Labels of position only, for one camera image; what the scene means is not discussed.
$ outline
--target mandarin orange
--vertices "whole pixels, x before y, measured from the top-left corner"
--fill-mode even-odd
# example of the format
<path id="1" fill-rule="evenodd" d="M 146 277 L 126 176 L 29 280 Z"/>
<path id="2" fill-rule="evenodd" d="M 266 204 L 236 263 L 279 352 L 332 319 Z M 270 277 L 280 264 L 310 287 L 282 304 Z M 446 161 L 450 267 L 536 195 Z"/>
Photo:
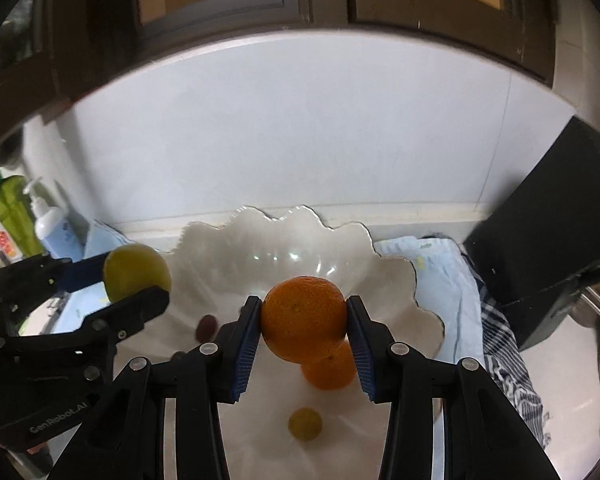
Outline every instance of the mandarin orange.
<path id="1" fill-rule="evenodd" d="M 329 280 L 292 278 L 272 288 L 262 302 L 260 331 L 269 349 L 285 361 L 319 361 L 342 344 L 347 305 Z"/>
<path id="2" fill-rule="evenodd" d="M 348 341 L 329 357 L 315 363 L 304 363 L 300 369 L 304 378 L 319 390 L 344 388 L 356 376 L 356 362 Z"/>

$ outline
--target cabinet door frame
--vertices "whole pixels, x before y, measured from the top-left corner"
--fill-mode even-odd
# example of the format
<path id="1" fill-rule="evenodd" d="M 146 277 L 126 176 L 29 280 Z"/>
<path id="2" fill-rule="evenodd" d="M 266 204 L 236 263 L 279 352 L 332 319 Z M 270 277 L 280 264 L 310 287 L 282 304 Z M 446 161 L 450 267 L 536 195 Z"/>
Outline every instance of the cabinet door frame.
<path id="1" fill-rule="evenodd" d="M 554 77 L 551 0 L 503 0 L 503 10 L 478 0 L 349 0 L 352 23 L 399 26 L 464 44 L 532 73 Z"/>
<path id="2" fill-rule="evenodd" d="M 299 0 L 202 0 L 145 24 L 141 49 L 164 53 L 183 43 L 270 23 L 301 23 L 306 11 Z"/>

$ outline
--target screw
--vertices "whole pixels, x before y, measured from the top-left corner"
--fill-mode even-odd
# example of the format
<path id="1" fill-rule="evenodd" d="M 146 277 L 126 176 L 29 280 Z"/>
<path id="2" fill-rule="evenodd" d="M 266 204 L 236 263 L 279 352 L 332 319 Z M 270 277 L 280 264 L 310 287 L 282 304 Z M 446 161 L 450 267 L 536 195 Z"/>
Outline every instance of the screw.
<path id="1" fill-rule="evenodd" d="M 129 361 L 129 368 L 137 372 L 142 370 L 146 366 L 146 359 L 144 357 L 134 357 Z"/>
<path id="2" fill-rule="evenodd" d="M 107 326 L 107 322 L 104 319 L 96 319 L 93 323 L 91 323 L 91 327 L 94 330 L 102 330 Z"/>
<path id="3" fill-rule="evenodd" d="M 200 345 L 200 353 L 202 355 L 215 354 L 218 351 L 218 345 L 216 343 L 204 343 Z"/>
<path id="4" fill-rule="evenodd" d="M 394 343 L 391 345 L 391 352 L 396 355 L 407 355 L 409 353 L 409 346 L 405 343 Z"/>
<path id="5" fill-rule="evenodd" d="M 470 372 L 475 372 L 478 368 L 480 368 L 480 363 L 473 359 L 472 357 L 467 357 L 462 359 L 462 368 L 469 370 Z"/>
<path id="6" fill-rule="evenodd" d="M 91 365 L 84 369 L 84 378 L 88 381 L 95 381 L 100 376 L 100 370 L 97 367 Z"/>

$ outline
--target black and white checkered fabric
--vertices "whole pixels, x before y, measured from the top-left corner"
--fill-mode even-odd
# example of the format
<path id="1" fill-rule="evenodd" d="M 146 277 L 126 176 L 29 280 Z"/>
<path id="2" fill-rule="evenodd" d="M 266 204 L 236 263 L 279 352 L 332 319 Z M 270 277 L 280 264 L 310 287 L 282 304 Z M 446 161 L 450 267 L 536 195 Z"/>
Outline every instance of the black and white checkered fabric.
<path id="1" fill-rule="evenodd" d="M 482 345 L 486 370 L 544 448 L 549 444 L 551 436 L 545 434 L 542 428 L 546 421 L 542 414 L 542 400 L 531 384 L 531 378 L 518 351 L 516 338 L 507 318 L 497 309 L 496 301 L 490 296 L 484 282 L 470 264 L 469 268 L 480 294 Z"/>

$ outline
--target yellow fruit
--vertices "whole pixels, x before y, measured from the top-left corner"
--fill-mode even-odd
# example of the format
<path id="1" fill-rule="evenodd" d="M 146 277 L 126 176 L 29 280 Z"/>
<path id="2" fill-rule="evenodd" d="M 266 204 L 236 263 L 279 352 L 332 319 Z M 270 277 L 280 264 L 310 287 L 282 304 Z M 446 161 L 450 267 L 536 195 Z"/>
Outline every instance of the yellow fruit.
<path id="1" fill-rule="evenodd" d="M 300 408 L 291 414 L 287 426 L 294 437 L 308 442 L 320 435 L 322 417 L 311 408 Z"/>
<path id="2" fill-rule="evenodd" d="M 356 376 L 356 362 L 347 341 L 333 355 L 315 363 L 305 363 L 300 369 L 304 378 L 319 390 L 344 388 Z"/>
<path id="3" fill-rule="evenodd" d="M 111 303 L 153 285 L 171 290 L 167 263 L 157 251 L 146 245 L 123 245 L 111 251 L 104 261 L 102 275 Z"/>
<path id="4" fill-rule="evenodd" d="M 269 349 L 285 361 L 318 361 L 342 344 L 347 305 L 328 280 L 292 278 L 272 288 L 262 302 L 260 331 Z"/>

